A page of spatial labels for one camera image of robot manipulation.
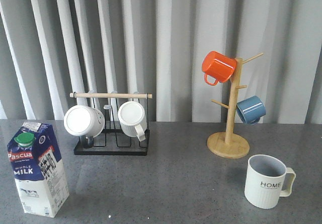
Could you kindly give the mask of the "white HOME mug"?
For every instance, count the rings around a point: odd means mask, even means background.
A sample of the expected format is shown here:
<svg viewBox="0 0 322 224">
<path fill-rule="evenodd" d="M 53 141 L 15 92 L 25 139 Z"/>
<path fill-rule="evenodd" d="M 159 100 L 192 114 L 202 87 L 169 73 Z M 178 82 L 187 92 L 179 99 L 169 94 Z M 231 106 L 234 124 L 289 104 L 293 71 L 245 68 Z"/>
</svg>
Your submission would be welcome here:
<svg viewBox="0 0 322 224">
<path fill-rule="evenodd" d="M 271 209 L 280 197 L 288 197 L 296 173 L 292 168 L 269 155 L 254 155 L 248 159 L 244 194 L 252 205 Z"/>
</svg>

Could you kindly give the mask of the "Pascual whole milk carton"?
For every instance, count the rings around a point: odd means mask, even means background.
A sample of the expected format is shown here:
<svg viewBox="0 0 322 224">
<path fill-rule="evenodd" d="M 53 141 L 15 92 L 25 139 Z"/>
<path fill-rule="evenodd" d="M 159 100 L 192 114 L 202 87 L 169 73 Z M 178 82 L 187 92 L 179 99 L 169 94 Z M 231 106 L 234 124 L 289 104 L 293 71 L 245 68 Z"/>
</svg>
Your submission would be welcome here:
<svg viewBox="0 0 322 224">
<path fill-rule="evenodd" d="M 24 212 L 55 217 L 69 190 L 53 126 L 24 122 L 7 150 Z"/>
</svg>

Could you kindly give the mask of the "white ribbed mug on rack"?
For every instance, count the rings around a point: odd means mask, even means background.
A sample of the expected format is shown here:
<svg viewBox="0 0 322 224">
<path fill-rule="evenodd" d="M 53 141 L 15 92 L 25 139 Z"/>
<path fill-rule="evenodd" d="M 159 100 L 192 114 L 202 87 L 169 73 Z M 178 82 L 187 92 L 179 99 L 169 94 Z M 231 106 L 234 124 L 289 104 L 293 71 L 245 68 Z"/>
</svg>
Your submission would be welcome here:
<svg viewBox="0 0 322 224">
<path fill-rule="evenodd" d="M 129 137 L 137 137 L 139 141 L 145 140 L 147 121 L 145 110 L 141 104 L 128 101 L 118 110 L 118 119 L 122 131 Z"/>
</svg>

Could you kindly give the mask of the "black metal mug rack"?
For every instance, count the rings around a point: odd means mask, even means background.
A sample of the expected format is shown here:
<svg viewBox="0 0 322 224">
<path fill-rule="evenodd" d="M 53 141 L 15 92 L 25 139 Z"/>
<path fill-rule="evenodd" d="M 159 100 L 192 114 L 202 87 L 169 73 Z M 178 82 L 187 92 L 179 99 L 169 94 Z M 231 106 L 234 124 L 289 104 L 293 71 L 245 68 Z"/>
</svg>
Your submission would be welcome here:
<svg viewBox="0 0 322 224">
<path fill-rule="evenodd" d="M 75 155 L 123 155 L 123 156 L 145 156 L 148 152 L 150 130 L 148 120 L 148 101 L 152 99 L 152 94 L 145 93 L 77 93 L 73 92 L 70 97 L 79 99 L 106 98 L 108 103 L 99 110 L 95 103 L 92 108 L 101 111 L 105 118 L 105 125 L 102 132 L 96 137 L 77 136 L 78 143 L 74 148 Z M 145 110 L 147 130 L 145 140 L 139 141 L 137 137 L 127 136 L 121 129 L 118 119 L 118 110 L 122 104 L 134 101 L 141 104 Z"/>
</svg>

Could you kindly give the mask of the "orange enamel mug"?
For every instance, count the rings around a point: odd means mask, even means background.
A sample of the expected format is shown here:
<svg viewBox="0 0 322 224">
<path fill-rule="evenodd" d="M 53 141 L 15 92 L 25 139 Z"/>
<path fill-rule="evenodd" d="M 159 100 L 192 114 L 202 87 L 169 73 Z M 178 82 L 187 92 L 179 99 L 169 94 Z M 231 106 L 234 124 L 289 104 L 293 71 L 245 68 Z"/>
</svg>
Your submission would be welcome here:
<svg viewBox="0 0 322 224">
<path fill-rule="evenodd" d="M 207 84 L 215 86 L 218 82 L 225 83 L 233 75 L 237 61 L 217 51 L 209 52 L 203 60 L 202 71 Z"/>
</svg>

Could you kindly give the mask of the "wooden mug tree stand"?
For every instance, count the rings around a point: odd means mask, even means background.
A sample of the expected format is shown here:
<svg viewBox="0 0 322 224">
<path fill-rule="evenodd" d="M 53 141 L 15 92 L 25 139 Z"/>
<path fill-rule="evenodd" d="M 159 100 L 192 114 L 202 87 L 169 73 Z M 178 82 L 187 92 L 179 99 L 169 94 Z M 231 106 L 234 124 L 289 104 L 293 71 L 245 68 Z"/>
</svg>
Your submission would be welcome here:
<svg viewBox="0 0 322 224">
<path fill-rule="evenodd" d="M 228 109 L 225 132 L 214 133 L 207 139 L 207 147 L 209 148 L 209 150 L 220 157 L 228 159 L 239 159 L 246 156 L 250 150 L 250 146 L 247 140 L 242 136 L 234 134 L 234 119 L 238 92 L 240 89 L 247 87 L 246 85 L 240 84 L 242 67 L 245 63 L 254 60 L 262 55 L 263 53 L 259 53 L 246 60 L 243 60 L 242 58 L 236 58 L 236 70 L 230 77 L 231 85 L 229 104 L 225 105 L 216 100 L 212 100 L 212 102 Z"/>
</svg>

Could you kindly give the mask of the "white round mug on rack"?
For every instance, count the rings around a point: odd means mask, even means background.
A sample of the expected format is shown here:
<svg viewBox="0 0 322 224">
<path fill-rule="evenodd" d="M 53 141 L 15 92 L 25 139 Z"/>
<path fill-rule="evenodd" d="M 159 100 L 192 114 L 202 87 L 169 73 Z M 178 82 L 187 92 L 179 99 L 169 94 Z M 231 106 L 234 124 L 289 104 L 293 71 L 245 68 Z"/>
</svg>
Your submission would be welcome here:
<svg viewBox="0 0 322 224">
<path fill-rule="evenodd" d="M 74 136 L 96 137 L 102 132 L 104 125 L 103 113 L 88 106 L 73 106 L 64 116 L 64 127 Z"/>
</svg>

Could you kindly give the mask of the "blue enamel mug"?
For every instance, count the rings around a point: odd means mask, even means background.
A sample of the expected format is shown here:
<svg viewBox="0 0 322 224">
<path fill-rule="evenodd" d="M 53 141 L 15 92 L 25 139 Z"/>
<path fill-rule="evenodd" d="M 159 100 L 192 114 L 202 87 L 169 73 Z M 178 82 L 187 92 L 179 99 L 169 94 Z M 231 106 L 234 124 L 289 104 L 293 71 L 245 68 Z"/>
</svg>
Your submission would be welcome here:
<svg viewBox="0 0 322 224">
<path fill-rule="evenodd" d="M 252 96 L 238 102 L 236 112 L 243 123 L 254 125 L 266 115 L 266 108 L 258 96 Z"/>
</svg>

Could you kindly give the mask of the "grey pleated curtain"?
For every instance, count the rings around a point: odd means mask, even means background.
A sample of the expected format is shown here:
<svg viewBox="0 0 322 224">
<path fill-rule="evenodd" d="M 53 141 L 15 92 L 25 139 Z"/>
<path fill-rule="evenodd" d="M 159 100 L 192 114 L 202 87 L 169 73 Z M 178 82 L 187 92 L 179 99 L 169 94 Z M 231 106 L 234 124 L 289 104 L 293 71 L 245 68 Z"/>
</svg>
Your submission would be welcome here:
<svg viewBox="0 0 322 224">
<path fill-rule="evenodd" d="M 71 92 L 151 93 L 156 121 L 224 122 L 209 51 L 261 57 L 240 100 L 265 123 L 321 123 L 321 0 L 1 0 L 1 118 L 61 120 Z"/>
</svg>

